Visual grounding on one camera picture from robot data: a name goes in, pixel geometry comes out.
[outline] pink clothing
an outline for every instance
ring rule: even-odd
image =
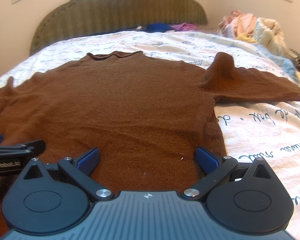
[[[195,31],[198,29],[197,25],[191,23],[182,23],[178,25],[172,25],[177,32]]]
[[[239,10],[232,11],[230,16],[224,16],[219,23],[220,32],[223,36],[235,39],[239,34],[245,33],[247,37],[253,36],[256,17],[249,13],[243,14]]]

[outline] screw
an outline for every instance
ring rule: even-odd
[[[199,190],[195,189],[195,188],[187,188],[186,190],[184,190],[183,194],[185,194],[188,197],[195,197],[197,195],[199,195]]]
[[[96,192],[96,195],[98,197],[109,197],[112,194],[112,192],[109,189],[103,188],[103,189],[99,189]]]

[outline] pile of clothes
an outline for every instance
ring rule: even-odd
[[[265,47],[271,54],[290,59],[298,70],[296,76],[300,84],[300,53],[288,49],[280,24],[274,19],[256,18],[252,13],[244,14],[239,10],[224,16],[218,25],[220,36],[257,43]]]
[[[280,24],[273,19],[256,18],[255,15],[232,11],[219,23],[219,34],[249,43],[265,46],[272,54],[294,59],[296,56],[286,46]]]
[[[196,31],[198,26],[191,23],[182,23],[178,25],[167,25],[163,23],[153,23],[148,26],[139,26],[136,31],[145,31],[147,33],[165,33],[165,32],[187,32]]]

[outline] brown sweater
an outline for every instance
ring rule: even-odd
[[[286,78],[236,68],[222,52],[207,70],[141,51],[88,53],[17,88],[12,83],[0,89],[3,143],[43,139],[45,163],[97,147],[91,177],[115,193],[181,191],[202,177],[198,146],[226,155],[218,100],[300,101],[300,88]]]

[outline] white bedsheet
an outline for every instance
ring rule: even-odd
[[[286,72],[245,42],[200,32],[120,32],[60,41],[31,56],[0,78],[3,87],[9,76],[14,86],[70,60],[86,55],[109,54],[115,50],[142,50],[146,56],[185,62],[207,68],[217,52],[231,54],[237,67],[257,68],[293,81]],[[250,104],[234,102],[215,106],[228,155],[239,162],[257,156],[267,160],[294,203],[287,231],[300,240],[300,102]]]

